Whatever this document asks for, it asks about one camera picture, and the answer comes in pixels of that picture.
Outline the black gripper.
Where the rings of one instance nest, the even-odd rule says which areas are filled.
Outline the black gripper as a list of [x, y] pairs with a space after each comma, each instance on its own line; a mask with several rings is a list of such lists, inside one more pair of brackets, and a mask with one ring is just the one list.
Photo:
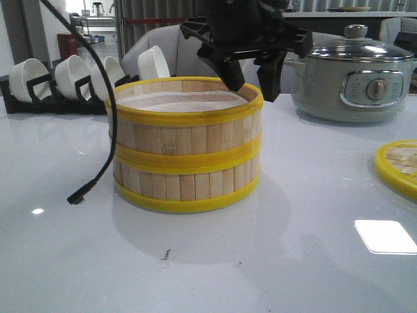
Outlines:
[[189, 17], [180, 30], [185, 39], [202, 42], [197, 56], [230, 91], [239, 91], [244, 75], [239, 59], [255, 58], [266, 101], [281, 93], [281, 72], [287, 52], [305, 57], [313, 47], [311, 31], [284, 20], [289, 1], [203, 1], [202, 16]]

